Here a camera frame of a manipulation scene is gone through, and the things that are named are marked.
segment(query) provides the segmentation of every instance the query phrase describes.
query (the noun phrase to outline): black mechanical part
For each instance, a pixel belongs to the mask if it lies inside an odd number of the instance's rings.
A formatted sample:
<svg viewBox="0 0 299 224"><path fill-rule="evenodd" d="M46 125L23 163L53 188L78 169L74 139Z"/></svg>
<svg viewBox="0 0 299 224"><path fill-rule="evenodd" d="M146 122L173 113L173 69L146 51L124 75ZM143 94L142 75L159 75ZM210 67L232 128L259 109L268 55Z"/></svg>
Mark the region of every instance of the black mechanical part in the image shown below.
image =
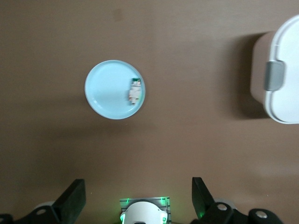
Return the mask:
<svg viewBox="0 0 299 224"><path fill-rule="evenodd" d="M85 203L85 182L76 179L52 206L38 207L16 221L9 214L1 214L0 224L74 224Z"/></svg>
<svg viewBox="0 0 299 224"><path fill-rule="evenodd" d="M191 224L283 224L271 211L252 209L246 216L228 204L215 203L200 177L192 178L192 202L198 219Z"/></svg>

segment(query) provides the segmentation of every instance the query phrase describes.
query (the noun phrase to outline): light blue plate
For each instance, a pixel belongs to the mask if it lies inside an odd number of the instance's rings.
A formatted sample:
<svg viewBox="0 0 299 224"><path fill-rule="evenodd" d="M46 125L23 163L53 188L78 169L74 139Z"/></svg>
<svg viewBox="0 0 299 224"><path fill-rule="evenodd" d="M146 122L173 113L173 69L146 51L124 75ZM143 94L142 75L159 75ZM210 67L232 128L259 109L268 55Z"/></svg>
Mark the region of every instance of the light blue plate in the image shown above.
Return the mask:
<svg viewBox="0 0 299 224"><path fill-rule="evenodd" d="M128 99L132 78L141 79L142 96L135 105ZM101 116L124 119L136 113L144 102L145 85L139 72L130 64L110 60L96 65L85 81L89 105Z"/></svg>

